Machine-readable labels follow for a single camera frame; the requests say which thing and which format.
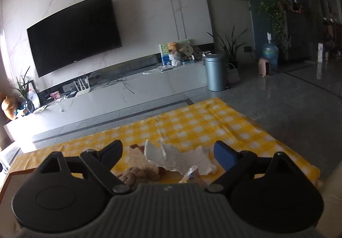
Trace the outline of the toast shaped plush cushion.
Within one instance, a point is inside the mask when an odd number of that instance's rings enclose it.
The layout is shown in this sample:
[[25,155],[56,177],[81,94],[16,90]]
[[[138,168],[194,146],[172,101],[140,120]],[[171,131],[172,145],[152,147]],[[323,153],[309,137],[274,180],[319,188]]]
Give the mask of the toast shaped plush cushion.
[[156,181],[160,178],[159,167],[146,159],[144,146],[129,146],[129,165],[143,170],[149,180]]

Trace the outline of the brown plush knotted toy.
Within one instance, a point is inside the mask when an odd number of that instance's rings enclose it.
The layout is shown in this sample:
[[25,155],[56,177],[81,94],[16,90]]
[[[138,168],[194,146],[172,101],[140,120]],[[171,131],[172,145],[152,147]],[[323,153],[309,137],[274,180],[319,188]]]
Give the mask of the brown plush knotted toy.
[[149,182],[146,173],[138,167],[128,168],[125,172],[119,174],[117,177],[132,190],[135,190],[141,183]]

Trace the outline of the yellow snack package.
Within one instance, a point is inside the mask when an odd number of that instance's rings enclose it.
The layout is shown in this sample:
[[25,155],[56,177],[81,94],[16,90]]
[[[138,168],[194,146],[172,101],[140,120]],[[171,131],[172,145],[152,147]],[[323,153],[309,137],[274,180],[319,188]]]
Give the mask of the yellow snack package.
[[196,183],[202,188],[207,186],[207,183],[200,176],[197,165],[191,166],[179,183]]

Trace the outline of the yellow checkered tablecloth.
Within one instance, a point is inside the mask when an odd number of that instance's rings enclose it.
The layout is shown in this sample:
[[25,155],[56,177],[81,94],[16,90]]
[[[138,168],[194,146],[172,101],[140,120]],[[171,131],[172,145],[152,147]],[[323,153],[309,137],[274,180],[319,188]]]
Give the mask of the yellow checkered tablecloth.
[[114,140],[121,140],[124,146],[114,174],[129,167],[129,146],[133,144],[164,142],[187,152],[198,146],[211,150],[221,140],[236,151],[249,150],[260,157],[285,152],[314,185],[321,176],[318,168],[218,98],[17,156],[9,171],[35,169],[53,151],[77,156],[86,149],[100,150]]

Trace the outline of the white wifi router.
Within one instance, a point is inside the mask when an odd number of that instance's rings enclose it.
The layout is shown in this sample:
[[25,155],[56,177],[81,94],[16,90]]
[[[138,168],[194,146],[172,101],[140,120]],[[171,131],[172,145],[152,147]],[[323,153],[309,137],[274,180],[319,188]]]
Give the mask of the white wifi router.
[[76,97],[85,95],[90,92],[90,83],[89,79],[86,76],[85,78],[79,78],[77,81],[73,81],[76,87]]

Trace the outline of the white marble tv console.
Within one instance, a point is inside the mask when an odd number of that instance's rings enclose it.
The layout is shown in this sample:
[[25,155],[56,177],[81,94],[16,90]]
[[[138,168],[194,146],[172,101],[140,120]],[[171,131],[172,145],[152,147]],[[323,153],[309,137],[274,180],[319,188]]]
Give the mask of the white marble tv console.
[[16,119],[4,129],[12,141],[40,141],[118,116],[122,109],[206,87],[203,62],[160,72],[138,73],[108,87],[94,87],[85,95],[52,103],[45,110]]

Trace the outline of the orange white cardboard box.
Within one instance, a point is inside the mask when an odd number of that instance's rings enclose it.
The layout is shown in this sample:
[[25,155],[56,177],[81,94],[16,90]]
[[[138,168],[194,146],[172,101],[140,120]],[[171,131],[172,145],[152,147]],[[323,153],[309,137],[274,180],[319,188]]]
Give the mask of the orange white cardboard box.
[[5,196],[13,196],[25,183],[25,181],[35,171],[34,168],[28,170],[20,170],[9,173],[1,188],[0,199],[3,201]]

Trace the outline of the pink small heater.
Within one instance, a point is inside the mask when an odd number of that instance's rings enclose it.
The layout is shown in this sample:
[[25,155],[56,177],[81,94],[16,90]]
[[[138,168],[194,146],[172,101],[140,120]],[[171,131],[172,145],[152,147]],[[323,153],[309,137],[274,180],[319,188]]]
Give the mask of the pink small heater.
[[259,75],[266,77],[270,74],[270,62],[266,58],[260,58],[258,62]]

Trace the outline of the plant in glass vase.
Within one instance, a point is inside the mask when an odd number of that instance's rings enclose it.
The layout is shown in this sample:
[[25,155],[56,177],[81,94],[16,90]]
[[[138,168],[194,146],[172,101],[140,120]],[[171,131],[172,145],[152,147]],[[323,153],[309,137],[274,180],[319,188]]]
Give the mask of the plant in glass vase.
[[21,75],[19,78],[18,77],[16,78],[17,87],[15,89],[24,98],[26,109],[28,110],[28,112],[33,113],[35,110],[34,104],[32,103],[32,101],[28,97],[29,84],[31,83],[31,80],[27,80],[27,78],[26,78],[28,71],[29,71],[29,67],[26,70],[24,75]]

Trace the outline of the green potted floor plant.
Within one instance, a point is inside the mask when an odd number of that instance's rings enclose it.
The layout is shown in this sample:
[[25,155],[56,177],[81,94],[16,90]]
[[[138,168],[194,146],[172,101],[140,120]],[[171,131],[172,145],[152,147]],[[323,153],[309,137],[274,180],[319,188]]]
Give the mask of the green potted floor plant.
[[208,32],[214,40],[215,50],[217,53],[223,54],[225,60],[228,64],[238,65],[237,54],[241,47],[243,47],[246,42],[241,42],[241,37],[248,31],[244,29],[241,33],[235,36],[235,25],[232,27],[230,36],[226,34],[221,37],[214,29],[212,33]]

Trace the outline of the blue water jug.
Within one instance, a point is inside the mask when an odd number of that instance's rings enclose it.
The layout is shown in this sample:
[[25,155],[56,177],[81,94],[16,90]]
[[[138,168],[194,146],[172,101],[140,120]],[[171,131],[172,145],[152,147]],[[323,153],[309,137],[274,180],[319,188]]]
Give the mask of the blue water jug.
[[279,50],[277,46],[272,42],[270,33],[267,33],[267,42],[262,48],[262,57],[269,61],[273,70],[278,69],[278,54]]

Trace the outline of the green picture book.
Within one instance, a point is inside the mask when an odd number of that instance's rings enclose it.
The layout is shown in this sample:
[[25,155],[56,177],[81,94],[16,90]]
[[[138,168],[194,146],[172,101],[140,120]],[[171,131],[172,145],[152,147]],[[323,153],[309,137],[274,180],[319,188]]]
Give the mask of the green picture book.
[[[191,44],[190,39],[186,40],[179,40],[177,41],[177,48],[180,49],[183,44]],[[170,65],[170,59],[169,59],[169,44],[163,43],[159,45],[160,53],[161,53],[161,60],[163,65]]]

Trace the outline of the brown teddy bear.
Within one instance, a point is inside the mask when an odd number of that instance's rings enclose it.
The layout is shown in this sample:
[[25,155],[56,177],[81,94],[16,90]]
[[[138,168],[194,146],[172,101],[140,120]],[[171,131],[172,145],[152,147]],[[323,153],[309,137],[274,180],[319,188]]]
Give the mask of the brown teddy bear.
[[177,42],[170,42],[168,43],[168,54],[178,54],[179,48],[178,48],[178,43]]

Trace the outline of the hanging green vine plant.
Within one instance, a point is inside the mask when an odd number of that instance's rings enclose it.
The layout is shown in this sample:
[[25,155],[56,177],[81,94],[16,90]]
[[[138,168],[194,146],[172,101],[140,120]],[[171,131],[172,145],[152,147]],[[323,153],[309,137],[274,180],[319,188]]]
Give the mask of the hanging green vine plant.
[[290,6],[288,0],[266,0],[257,4],[258,11],[268,15],[274,42],[277,46],[283,46],[288,37],[285,34],[286,10]]

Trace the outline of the black wall television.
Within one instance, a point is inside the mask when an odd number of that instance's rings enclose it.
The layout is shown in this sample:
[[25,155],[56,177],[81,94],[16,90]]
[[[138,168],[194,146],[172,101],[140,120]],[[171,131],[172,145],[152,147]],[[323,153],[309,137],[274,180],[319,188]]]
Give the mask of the black wall television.
[[39,77],[122,47],[112,0],[84,0],[27,29]]

